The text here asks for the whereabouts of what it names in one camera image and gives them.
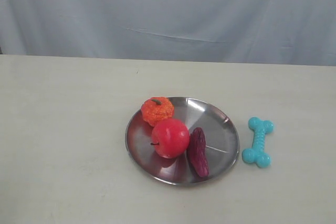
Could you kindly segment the turquoise toy bone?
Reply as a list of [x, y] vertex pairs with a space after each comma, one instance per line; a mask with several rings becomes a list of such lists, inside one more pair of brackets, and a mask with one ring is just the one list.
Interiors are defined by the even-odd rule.
[[254, 132], [254, 136], [251, 148], [242, 151], [243, 162], [267, 168], [271, 164], [271, 158], [265, 152], [265, 136], [274, 130], [274, 124], [270, 120], [254, 116], [248, 120], [248, 127]]

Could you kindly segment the small orange pumpkin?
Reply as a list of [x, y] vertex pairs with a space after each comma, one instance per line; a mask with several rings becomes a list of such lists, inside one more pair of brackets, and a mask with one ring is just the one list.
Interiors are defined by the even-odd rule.
[[174, 105], [166, 97], [151, 97], [142, 104], [140, 110], [143, 120], [152, 127], [174, 115]]

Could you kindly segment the red apple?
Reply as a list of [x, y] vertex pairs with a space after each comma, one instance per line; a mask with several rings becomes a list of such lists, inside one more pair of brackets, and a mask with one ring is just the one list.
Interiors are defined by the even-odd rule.
[[175, 118], [159, 121], [152, 130], [151, 145], [156, 153], [168, 159], [183, 154], [190, 143], [190, 134], [186, 125]]

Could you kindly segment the round steel plate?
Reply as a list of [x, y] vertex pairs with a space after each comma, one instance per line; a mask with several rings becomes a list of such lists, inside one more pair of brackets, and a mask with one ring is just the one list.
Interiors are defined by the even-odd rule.
[[234, 167], [239, 137], [230, 118], [212, 104], [187, 97], [151, 97], [130, 119], [125, 146], [146, 175], [193, 186]]

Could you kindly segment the dark purple sweet potato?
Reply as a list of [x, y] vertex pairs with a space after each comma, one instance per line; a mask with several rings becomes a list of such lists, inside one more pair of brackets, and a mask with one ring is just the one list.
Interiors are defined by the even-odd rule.
[[197, 127], [190, 135], [190, 143], [186, 154], [189, 162], [199, 177], [207, 177], [209, 175], [209, 167], [205, 153], [206, 141], [202, 128]]

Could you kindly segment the white backdrop cloth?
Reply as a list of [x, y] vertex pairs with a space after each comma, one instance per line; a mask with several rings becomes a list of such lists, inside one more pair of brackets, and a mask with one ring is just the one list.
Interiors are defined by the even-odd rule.
[[335, 65], [335, 0], [1, 0], [11, 55]]

